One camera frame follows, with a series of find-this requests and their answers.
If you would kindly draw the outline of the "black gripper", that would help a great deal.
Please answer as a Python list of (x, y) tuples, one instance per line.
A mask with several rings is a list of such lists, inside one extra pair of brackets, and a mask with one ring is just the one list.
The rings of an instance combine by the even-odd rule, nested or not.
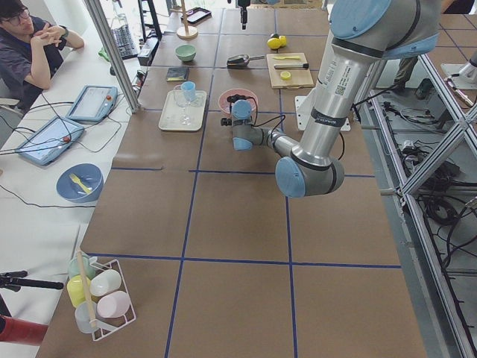
[(246, 97), (237, 95), (229, 97), (228, 101), (232, 103), (231, 111), (230, 114), (227, 114), (228, 117), (221, 119), (221, 125), (232, 126), (236, 122), (250, 124), (252, 115), (256, 112), (252, 112), (251, 105)]
[(238, 0), (238, 8), (240, 10), (241, 29), (247, 28), (248, 12), (247, 8), (250, 6), (250, 0)]

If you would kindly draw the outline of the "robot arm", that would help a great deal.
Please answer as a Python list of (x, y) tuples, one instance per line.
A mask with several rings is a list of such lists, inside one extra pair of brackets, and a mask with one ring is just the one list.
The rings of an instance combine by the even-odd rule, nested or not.
[(431, 51), (439, 18), (439, 1), (336, 1), (318, 82), (306, 98), (311, 107), (300, 141), (252, 125), (250, 103), (238, 100), (231, 110), (234, 149), (275, 150), (277, 186), (288, 197), (334, 192), (344, 181), (344, 167), (330, 151), (370, 66)]

